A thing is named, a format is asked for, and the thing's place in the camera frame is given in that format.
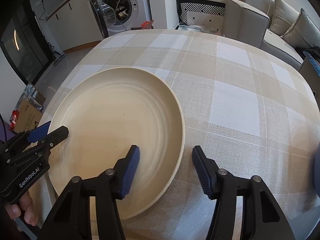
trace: cabinet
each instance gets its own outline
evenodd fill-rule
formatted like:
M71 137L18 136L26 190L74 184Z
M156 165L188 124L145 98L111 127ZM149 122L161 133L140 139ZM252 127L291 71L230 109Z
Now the cabinet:
M47 23L61 50L103 39L87 0L70 0Z

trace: red package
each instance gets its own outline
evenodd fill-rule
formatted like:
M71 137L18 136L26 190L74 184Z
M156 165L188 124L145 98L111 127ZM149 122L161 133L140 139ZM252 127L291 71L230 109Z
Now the red package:
M146 22L144 22L143 24L141 24L141 29L142 30L148 30L148 29L152 29L152 24L153 24L153 21L154 20L152 20L152 21L146 21Z
M16 125L16 122L18 120L19 117L19 111L18 110L13 110L12 111L12 115L11 115L11 119L10 119L10 126L9 126L9 130L13 130L14 126Z

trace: finger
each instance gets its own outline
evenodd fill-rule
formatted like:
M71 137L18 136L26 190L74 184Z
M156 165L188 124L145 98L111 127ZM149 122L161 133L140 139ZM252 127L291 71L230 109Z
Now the finger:
M28 206L32 203L32 198L30 197L29 191L27 191L19 200L19 207L22 210L26 210Z
M15 219L21 215L21 210L17 204L15 205L6 204L4 206L11 219Z
M34 219L36 218L36 216L37 216L37 212L35 210L33 202L31 201L30 205L27 207L27 209L24 213L24 220L27 224L31 224L34 221Z
M33 226L35 226L35 225L37 225L37 223L38 223L38 214L36 213L36 216L35 216L35 218L33 219L33 221L31 222L31 225L33 225Z

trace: table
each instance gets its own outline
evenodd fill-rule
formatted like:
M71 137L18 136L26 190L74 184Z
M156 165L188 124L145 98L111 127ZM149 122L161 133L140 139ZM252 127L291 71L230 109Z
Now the table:
M163 79L179 99L186 126L172 184L152 207L123 221L125 228L146 239L205 239L214 201L203 194L193 167L194 145L235 176L261 176L289 221L319 206L310 167L320 141L320 113L310 87L293 67L212 34L124 32L104 39L82 59L40 124L52 119L85 78L118 66L142 68ZM241 210L238 198L234 239L239 238Z

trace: wooden floor trim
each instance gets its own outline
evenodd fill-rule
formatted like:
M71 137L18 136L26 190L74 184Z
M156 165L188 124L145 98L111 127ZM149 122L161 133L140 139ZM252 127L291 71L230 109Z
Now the wooden floor trim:
M101 42L101 41L89 42L89 43L82 44L82 45L79 45L79 46L76 46L76 47L73 47L73 48L70 48L70 49L66 49L66 50L64 50L63 52L64 52L65 54L67 54L67 53L74 52L74 51L81 50L81 49L92 48L92 47L97 46L100 42Z

